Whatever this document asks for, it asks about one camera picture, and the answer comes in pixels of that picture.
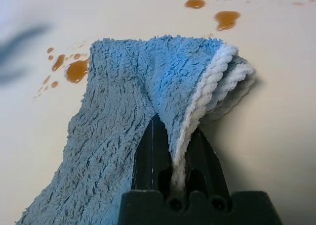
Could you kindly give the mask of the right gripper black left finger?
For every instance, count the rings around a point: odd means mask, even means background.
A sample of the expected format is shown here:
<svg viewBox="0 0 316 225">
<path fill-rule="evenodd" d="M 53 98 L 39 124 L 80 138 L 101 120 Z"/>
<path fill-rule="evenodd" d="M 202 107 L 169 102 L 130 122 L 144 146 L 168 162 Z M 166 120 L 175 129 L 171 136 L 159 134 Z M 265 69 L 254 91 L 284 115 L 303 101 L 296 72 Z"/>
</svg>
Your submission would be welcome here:
<svg viewBox="0 0 316 225">
<path fill-rule="evenodd" d="M 165 124 L 156 114 L 134 154 L 132 189 L 169 191 L 172 162 Z"/>
</svg>

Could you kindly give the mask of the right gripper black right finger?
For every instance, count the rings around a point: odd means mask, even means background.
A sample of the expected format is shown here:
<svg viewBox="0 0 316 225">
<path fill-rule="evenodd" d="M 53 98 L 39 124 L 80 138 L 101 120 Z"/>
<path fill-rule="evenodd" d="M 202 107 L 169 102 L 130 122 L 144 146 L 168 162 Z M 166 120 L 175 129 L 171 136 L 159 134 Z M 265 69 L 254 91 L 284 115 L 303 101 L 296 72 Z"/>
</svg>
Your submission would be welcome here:
<svg viewBox="0 0 316 225">
<path fill-rule="evenodd" d="M 185 159 L 187 192 L 228 192 L 219 159 L 201 130 L 192 134 Z"/>
</svg>

